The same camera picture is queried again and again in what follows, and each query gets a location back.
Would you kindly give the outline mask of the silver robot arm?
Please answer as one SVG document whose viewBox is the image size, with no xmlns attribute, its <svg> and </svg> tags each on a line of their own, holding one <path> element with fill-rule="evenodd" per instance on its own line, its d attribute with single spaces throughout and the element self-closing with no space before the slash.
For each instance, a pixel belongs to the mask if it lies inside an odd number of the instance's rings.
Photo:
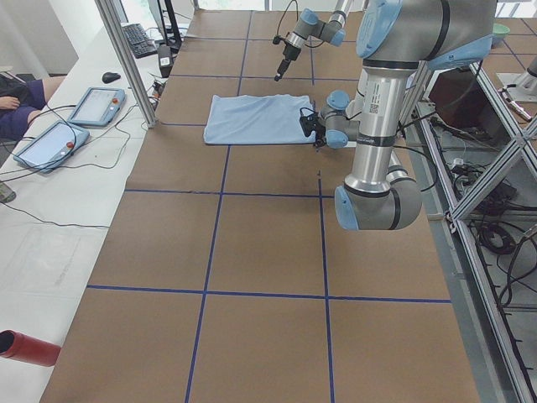
<svg viewBox="0 0 537 403">
<path fill-rule="evenodd" d="M 336 217 L 346 230 L 396 230 L 420 214 L 416 181 L 393 151 L 406 84 L 421 61 L 431 71 L 483 60 L 492 46 L 494 1 L 371 1 L 357 36 L 364 76 L 357 120 L 345 92 L 321 109 L 332 148 L 355 142 L 352 172 L 335 189 Z"/>
<path fill-rule="evenodd" d="M 290 64 L 298 59 L 302 48 L 307 46 L 309 38 L 318 39 L 322 44 L 340 46 L 345 39 L 344 27 L 352 5 L 353 1 L 338 1 L 327 22 L 319 19 L 316 12 L 305 8 L 300 14 L 297 14 L 294 29 L 285 36 L 279 34 L 279 28 L 284 18 L 282 16 L 273 38 L 273 44 L 284 42 L 283 59 L 279 64 L 274 80 L 279 81 L 283 78 Z"/>
</svg>

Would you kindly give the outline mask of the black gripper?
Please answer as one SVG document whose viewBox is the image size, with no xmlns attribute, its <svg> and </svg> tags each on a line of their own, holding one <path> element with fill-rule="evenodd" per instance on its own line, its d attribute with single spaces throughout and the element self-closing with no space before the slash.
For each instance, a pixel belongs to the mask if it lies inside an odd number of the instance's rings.
<svg viewBox="0 0 537 403">
<path fill-rule="evenodd" d="M 326 128 L 320 123 L 318 118 L 314 121 L 312 133 L 315 135 L 314 146 L 316 149 L 326 146 Z"/>
<path fill-rule="evenodd" d="M 283 51 L 283 59 L 279 64 L 279 67 L 276 71 L 276 75 L 274 77 L 275 81 L 279 81 L 283 78 L 285 72 L 289 69 L 290 64 L 293 61 L 296 61 L 298 59 L 298 56 L 300 55 L 300 48 L 295 47 L 291 43 L 286 42 L 284 51 Z"/>
</svg>

